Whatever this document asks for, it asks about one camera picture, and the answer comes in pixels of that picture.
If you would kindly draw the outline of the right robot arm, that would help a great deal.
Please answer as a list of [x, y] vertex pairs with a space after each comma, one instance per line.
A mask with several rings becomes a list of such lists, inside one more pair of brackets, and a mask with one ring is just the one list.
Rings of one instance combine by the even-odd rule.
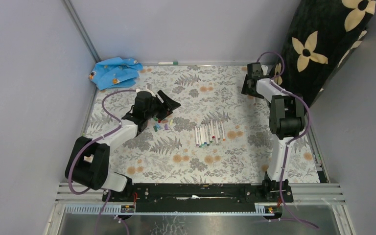
[[271, 163], [262, 182], [261, 195], [269, 202], [275, 201], [281, 190], [287, 188], [288, 154], [291, 141], [298, 137], [305, 127], [304, 105], [279, 87], [274, 79], [263, 75], [262, 65], [254, 62], [247, 66], [247, 73], [241, 93], [268, 102], [269, 129], [274, 135]]

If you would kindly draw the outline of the light blue cap marker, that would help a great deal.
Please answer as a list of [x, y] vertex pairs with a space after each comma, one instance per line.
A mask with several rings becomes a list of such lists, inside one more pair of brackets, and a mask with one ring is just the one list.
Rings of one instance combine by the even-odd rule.
[[195, 127], [195, 142], [196, 142], [196, 146], [199, 147], [199, 139], [198, 139], [198, 130], [197, 130], [197, 127]]

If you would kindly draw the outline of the green cap red-end marker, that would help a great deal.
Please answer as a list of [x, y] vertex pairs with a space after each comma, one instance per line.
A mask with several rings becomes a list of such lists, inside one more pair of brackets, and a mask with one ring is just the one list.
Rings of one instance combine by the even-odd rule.
[[211, 134], [211, 138], [214, 140], [215, 139], [215, 135], [214, 135], [214, 131], [213, 131], [212, 120], [210, 120], [210, 134]]

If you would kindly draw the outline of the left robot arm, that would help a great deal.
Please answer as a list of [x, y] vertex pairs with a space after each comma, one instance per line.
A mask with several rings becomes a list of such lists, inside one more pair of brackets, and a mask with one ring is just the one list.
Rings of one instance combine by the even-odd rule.
[[76, 139], [65, 171], [71, 192], [76, 195], [84, 193], [73, 188], [72, 184], [76, 182], [87, 189], [114, 191], [114, 196], [120, 201], [130, 199], [131, 179], [109, 169], [110, 155], [117, 147], [141, 134], [149, 120], [162, 121], [180, 106], [161, 90], [157, 94], [137, 90], [130, 111], [121, 118], [111, 116], [118, 121], [117, 127], [94, 139], [85, 136]]

